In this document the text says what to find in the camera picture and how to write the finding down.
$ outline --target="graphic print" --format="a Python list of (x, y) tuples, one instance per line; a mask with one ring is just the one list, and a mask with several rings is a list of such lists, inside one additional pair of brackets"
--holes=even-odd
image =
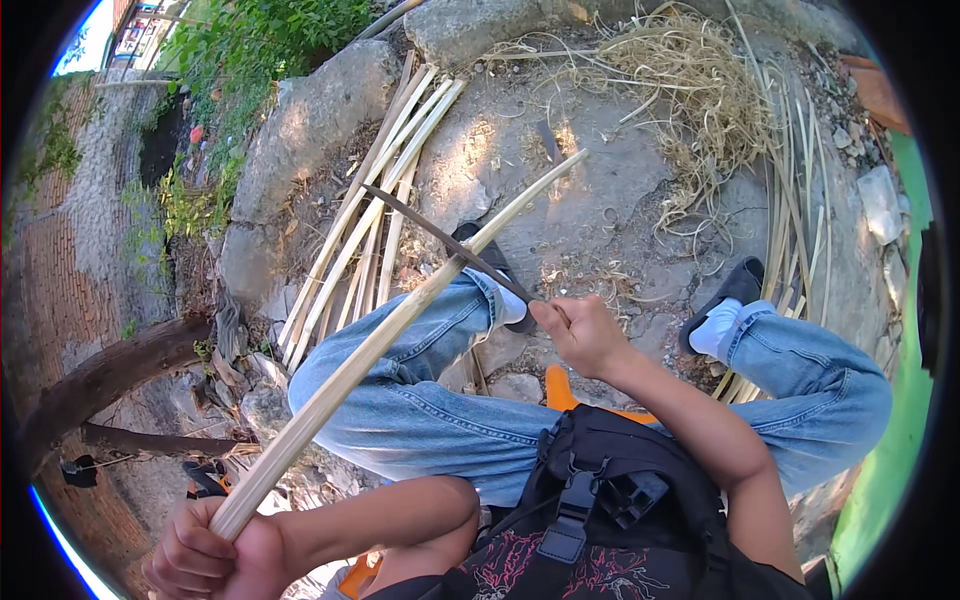
[[(518, 536), (508, 530), (487, 548), (459, 568), (472, 575), (477, 584), (474, 600), (501, 600), (516, 584), (537, 553), (544, 532)], [(574, 565), (564, 599), (609, 595), (616, 600), (656, 600), (654, 592), (670, 586), (647, 575), (643, 564), (647, 550), (640, 553), (590, 546)]]

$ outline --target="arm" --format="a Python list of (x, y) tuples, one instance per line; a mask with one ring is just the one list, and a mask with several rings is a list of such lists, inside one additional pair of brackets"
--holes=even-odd
[[(477, 494), (466, 479), (436, 476), (399, 481), (332, 506), (272, 518), (284, 540), (287, 580), (293, 582), (321, 564), (382, 548), (414, 548), (427, 555), (420, 556), (427, 566), (443, 562), (443, 573), (466, 556), (479, 512)], [(454, 536), (452, 546), (448, 535), (464, 531), (467, 540), (457, 552), (464, 535)], [(447, 561), (449, 554), (457, 556)]]
[(802, 583), (777, 464), (753, 428), (630, 346), (599, 297), (532, 302), (530, 310), (567, 364), (639, 402), (727, 492), (728, 530), (736, 547)]
[(230, 544), (207, 529), (223, 501), (185, 501), (175, 510), (143, 565), (164, 600), (211, 592), (230, 600), (277, 598), (321, 564), (391, 548), (369, 593), (459, 564), (479, 519), (479, 500), (467, 480), (421, 477), (312, 511), (256, 515)]

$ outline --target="foot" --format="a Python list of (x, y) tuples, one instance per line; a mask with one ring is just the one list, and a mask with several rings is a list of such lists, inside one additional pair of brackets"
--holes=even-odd
[(680, 347), (688, 354), (708, 354), (714, 358), (727, 331), (743, 306), (760, 300), (763, 263), (755, 256), (741, 260), (727, 279), (697, 314), (680, 329)]
[[(458, 242), (465, 242), (473, 237), (481, 227), (482, 226), (476, 221), (466, 221), (457, 227), (453, 233), (450, 234), (450, 237)], [(495, 240), (491, 241), (490, 244), (487, 244), (487, 247), (480, 251), (477, 254), (477, 257), (491, 267), (495, 268), (510, 281), (519, 283), (514, 275), (514, 270), (510, 268), (506, 258), (503, 257), (503, 252), (500, 251), (500, 248), (496, 245)], [(507, 323), (504, 326), (514, 333), (528, 333), (529, 331), (533, 330), (533, 328), (537, 326), (537, 322), (534, 320), (533, 315), (530, 314), (530, 309), (526, 307), (526, 304), (523, 302), (523, 300), (517, 298), (512, 292), (502, 287), (500, 288), (500, 292), (503, 294), (504, 300), (509, 305), (516, 307), (517, 313), (521, 310), (520, 307), (522, 307), (523, 310), (522, 319), (514, 323)]]

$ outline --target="white sock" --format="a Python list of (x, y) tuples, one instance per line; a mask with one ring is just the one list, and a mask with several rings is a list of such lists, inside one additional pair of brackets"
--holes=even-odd
[[(491, 286), (496, 286), (500, 288), (500, 296), (503, 298), (503, 323), (505, 324), (519, 323), (520, 321), (523, 320), (523, 318), (527, 315), (527, 305), (523, 302), (523, 300), (518, 298), (516, 294), (514, 294), (507, 288), (503, 287), (502, 285), (494, 281), (493, 277), (487, 275), (486, 273), (481, 273), (476, 269), (470, 269), (470, 270), (478, 274), (480, 277), (482, 277)], [(499, 269), (497, 269), (496, 271), (501, 275), (503, 275), (504, 277), (507, 277), (507, 274), (500, 271)]]
[(690, 332), (690, 345), (701, 354), (720, 358), (717, 354), (723, 336), (727, 335), (743, 304), (736, 298), (724, 298), (707, 312), (704, 324)]

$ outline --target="leg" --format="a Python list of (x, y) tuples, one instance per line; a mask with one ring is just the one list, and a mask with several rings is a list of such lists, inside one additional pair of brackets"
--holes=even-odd
[(765, 300), (740, 309), (718, 358), (774, 398), (731, 408), (767, 443), (787, 495), (856, 465), (890, 419), (890, 384), (869, 356)]
[[(400, 302), (396, 298), (319, 344), (290, 382), (302, 408)], [(537, 437), (560, 413), (503, 398), (453, 394), (436, 383), (479, 336), (499, 325), (499, 290), (467, 270), (407, 328), (314, 438), (389, 479), (459, 475), (484, 504), (515, 506), (537, 458)]]

